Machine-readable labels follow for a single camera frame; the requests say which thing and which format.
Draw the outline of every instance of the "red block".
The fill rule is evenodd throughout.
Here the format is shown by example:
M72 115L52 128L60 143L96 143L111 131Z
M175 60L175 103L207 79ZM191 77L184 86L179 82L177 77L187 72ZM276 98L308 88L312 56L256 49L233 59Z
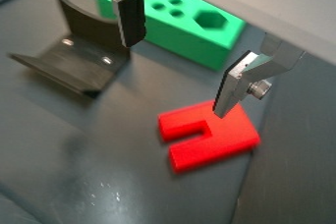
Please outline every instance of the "red block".
M165 142L200 134L169 147L176 173L248 151L260 143L240 104L223 119L213 114L212 105L213 101L208 101L159 115L159 128Z

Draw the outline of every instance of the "hexagonal hole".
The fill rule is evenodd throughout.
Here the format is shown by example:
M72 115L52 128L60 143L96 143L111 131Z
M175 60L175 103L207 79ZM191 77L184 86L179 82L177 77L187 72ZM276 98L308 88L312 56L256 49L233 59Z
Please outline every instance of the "hexagonal hole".
M220 29L224 27L227 19L216 11L200 11L196 14L195 21L204 29Z

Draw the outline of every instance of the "hole in green block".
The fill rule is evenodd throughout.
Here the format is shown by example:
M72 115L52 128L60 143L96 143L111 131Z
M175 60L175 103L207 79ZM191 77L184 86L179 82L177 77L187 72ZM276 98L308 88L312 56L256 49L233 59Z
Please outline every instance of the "hole in green block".
M220 29L227 22L225 17L215 11L199 11L195 17L196 23L204 28Z
M161 3L153 3L152 4L152 8L155 10L163 10L165 8L165 6Z
M171 13L171 15L172 15L173 17L176 17L176 18L180 18L180 17L184 16L183 11L180 11L180 10L172 10L169 13Z
M171 4L173 5L181 5L183 1L181 0L169 0Z

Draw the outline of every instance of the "slot in red block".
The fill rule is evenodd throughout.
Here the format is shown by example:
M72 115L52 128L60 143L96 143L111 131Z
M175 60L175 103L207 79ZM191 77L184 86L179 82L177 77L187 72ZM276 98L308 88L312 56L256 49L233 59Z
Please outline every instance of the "slot in red block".
M223 119L213 114L212 105L213 101L208 101L159 115L159 128L165 142L200 134L169 147L176 173L248 151L260 143L259 134L240 104Z

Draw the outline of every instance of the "circular hole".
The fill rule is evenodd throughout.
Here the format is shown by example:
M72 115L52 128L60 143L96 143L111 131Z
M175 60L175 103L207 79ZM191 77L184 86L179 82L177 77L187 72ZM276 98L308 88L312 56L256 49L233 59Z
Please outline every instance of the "circular hole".
M183 1L181 0L169 0L171 4L173 5L180 5L183 4Z
M155 4L152 4L152 8L155 10L163 10L165 8L165 6L161 3L155 3Z
M171 15L176 18L183 17L184 13L180 10L171 11Z

